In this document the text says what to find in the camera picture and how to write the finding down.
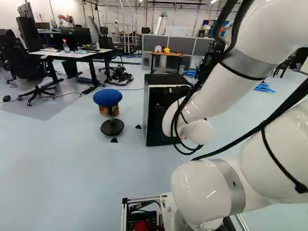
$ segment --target robot arm in background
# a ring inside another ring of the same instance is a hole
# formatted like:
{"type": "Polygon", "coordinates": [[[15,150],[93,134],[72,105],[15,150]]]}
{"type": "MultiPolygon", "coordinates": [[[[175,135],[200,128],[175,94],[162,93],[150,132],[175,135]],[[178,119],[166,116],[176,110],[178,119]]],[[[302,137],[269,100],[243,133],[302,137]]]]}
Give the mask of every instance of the robot arm in background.
{"type": "MultiPolygon", "coordinates": [[[[182,110],[188,124],[179,117],[179,135],[207,143],[214,129],[204,118],[228,110],[293,51],[307,46],[308,32],[301,30],[307,7],[306,0],[256,0],[242,22],[235,48],[182,110]]],[[[172,104],[163,119],[168,136],[177,107],[177,102],[172,104]]],[[[308,103],[301,103],[265,129],[276,158],[306,186],[307,125],[308,103]]],[[[223,217],[272,203],[308,201],[308,193],[299,194],[270,157],[262,135],[257,133],[246,143],[240,160],[192,161],[173,173],[171,188],[178,212],[192,229],[200,230],[204,222],[203,228],[215,229],[223,217]]]]}
{"type": "Polygon", "coordinates": [[[58,19],[59,19],[59,27],[63,27],[63,20],[69,23],[70,27],[74,27],[75,23],[74,23],[74,19],[73,17],[70,15],[67,15],[66,17],[64,15],[59,14],[58,15],[58,19]]]}

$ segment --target desk leg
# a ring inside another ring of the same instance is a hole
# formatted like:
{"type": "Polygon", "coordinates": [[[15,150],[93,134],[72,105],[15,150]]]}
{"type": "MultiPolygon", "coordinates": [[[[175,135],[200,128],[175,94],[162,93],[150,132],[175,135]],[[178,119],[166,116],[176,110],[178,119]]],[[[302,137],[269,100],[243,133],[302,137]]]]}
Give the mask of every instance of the desk leg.
{"type": "Polygon", "coordinates": [[[106,68],[107,80],[110,80],[110,66],[109,66],[109,59],[108,58],[105,58],[105,68],[106,68]]]}
{"type": "Polygon", "coordinates": [[[177,73],[179,73],[179,71],[180,71],[180,65],[181,65],[181,62],[182,62],[182,57],[179,57],[179,64],[178,64],[178,70],[177,70],[177,73]]]}
{"type": "Polygon", "coordinates": [[[154,69],[153,69],[154,56],[155,56],[155,55],[152,54],[152,58],[151,58],[151,74],[153,74],[153,72],[154,72],[154,69]]]}
{"type": "Polygon", "coordinates": [[[90,66],[90,73],[91,73],[92,83],[93,83],[93,85],[95,87],[98,87],[100,82],[98,81],[98,79],[96,77],[96,74],[95,74],[93,60],[89,61],[89,66],[90,66]]]}
{"type": "Polygon", "coordinates": [[[63,78],[58,79],[51,60],[47,61],[47,65],[49,70],[49,76],[52,77],[52,83],[50,85],[63,81],[63,78]]]}

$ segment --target wooden table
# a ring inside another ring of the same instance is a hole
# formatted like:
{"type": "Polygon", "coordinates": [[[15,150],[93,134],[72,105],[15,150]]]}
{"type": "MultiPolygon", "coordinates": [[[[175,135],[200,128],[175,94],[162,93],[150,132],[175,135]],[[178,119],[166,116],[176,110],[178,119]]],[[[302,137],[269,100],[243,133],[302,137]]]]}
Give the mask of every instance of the wooden table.
{"type": "Polygon", "coordinates": [[[151,74],[153,74],[154,72],[154,69],[153,69],[153,63],[154,63],[154,56],[156,55],[165,55],[165,56],[173,56],[173,57],[178,57],[179,58],[179,63],[178,63],[178,70],[177,70],[177,73],[179,73],[179,70],[180,70],[180,65],[181,65],[181,61],[182,61],[182,58],[185,56],[183,53],[160,53],[160,52],[150,52],[151,56],[152,56],[152,59],[151,59],[151,74]]]}

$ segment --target computer monitor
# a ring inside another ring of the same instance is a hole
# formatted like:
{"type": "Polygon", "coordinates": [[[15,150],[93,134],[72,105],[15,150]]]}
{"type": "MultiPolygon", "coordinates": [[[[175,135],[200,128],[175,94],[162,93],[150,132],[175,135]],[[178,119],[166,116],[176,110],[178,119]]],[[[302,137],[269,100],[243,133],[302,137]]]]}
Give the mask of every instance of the computer monitor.
{"type": "Polygon", "coordinates": [[[72,34],[74,29],[74,27],[60,27],[60,32],[62,34],[72,34]]]}
{"type": "Polygon", "coordinates": [[[91,33],[89,28],[80,27],[61,27],[61,34],[71,34],[78,46],[82,47],[85,44],[91,44],[91,33]]]}
{"type": "Polygon", "coordinates": [[[73,35],[75,36],[75,40],[78,43],[78,46],[80,47],[85,44],[92,44],[91,33],[89,28],[75,27],[73,35]]]}
{"type": "Polygon", "coordinates": [[[36,23],[37,29],[50,30],[50,23],[36,23]]]}

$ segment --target black office chair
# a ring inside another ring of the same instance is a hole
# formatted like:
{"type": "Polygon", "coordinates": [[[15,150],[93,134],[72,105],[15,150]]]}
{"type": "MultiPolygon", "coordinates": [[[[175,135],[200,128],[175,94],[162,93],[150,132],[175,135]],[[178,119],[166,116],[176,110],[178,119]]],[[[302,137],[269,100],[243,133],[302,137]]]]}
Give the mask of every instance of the black office chair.
{"type": "MultiPolygon", "coordinates": [[[[123,65],[123,60],[122,60],[122,54],[120,53],[121,51],[117,50],[112,42],[112,38],[108,37],[105,33],[103,34],[102,37],[99,38],[99,44],[100,44],[100,48],[103,49],[112,49],[112,50],[116,50],[116,52],[113,53],[113,55],[110,57],[110,61],[115,59],[117,56],[120,57],[121,59],[121,64],[122,67],[124,67],[123,65]]],[[[116,71],[116,67],[109,67],[111,70],[116,71]]],[[[106,68],[100,68],[98,69],[99,72],[101,72],[102,70],[105,70],[106,68]]]]}
{"type": "Polygon", "coordinates": [[[41,58],[37,56],[30,55],[25,50],[20,39],[15,38],[10,41],[5,41],[0,47],[0,51],[8,61],[8,67],[11,73],[16,77],[21,87],[25,89],[31,89],[35,87],[34,90],[18,95],[18,100],[21,101],[24,96],[32,95],[28,100],[27,105],[31,106],[31,102],[41,94],[50,95],[55,99],[54,93],[49,93],[47,90],[57,90],[57,87],[38,87],[44,77],[48,76],[48,72],[45,71],[46,67],[41,58]]]}

